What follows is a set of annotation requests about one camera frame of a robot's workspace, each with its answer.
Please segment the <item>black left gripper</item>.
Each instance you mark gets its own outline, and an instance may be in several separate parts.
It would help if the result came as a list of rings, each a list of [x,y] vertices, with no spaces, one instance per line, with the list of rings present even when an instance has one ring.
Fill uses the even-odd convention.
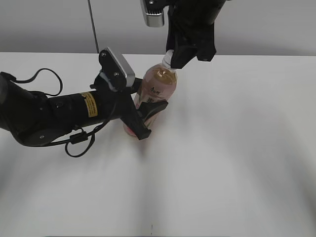
[[[132,94],[137,93],[142,79],[135,78],[131,87],[123,91],[113,92],[108,84],[98,75],[90,86],[96,101],[98,116],[106,121],[120,119],[139,140],[149,137],[151,130],[146,128],[144,122],[163,111],[167,106],[166,100],[160,102],[142,102],[136,109]]]

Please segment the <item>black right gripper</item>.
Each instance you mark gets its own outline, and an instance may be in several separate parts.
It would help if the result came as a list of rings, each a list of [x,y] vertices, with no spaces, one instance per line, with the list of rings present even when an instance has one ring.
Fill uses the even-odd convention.
[[[224,0],[169,0],[166,51],[171,68],[182,69],[193,58],[210,62],[216,54],[214,23]]]

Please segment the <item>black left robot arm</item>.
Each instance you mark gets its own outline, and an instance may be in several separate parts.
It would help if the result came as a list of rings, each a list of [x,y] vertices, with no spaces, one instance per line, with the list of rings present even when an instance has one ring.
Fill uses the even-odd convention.
[[[101,76],[91,91],[48,97],[40,91],[27,91],[13,75],[0,74],[0,127],[27,147],[51,146],[59,137],[94,124],[120,119],[139,140],[151,130],[145,120],[164,110],[168,102],[144,102],[136,108],[131,95],[141,84],[113,92]]]

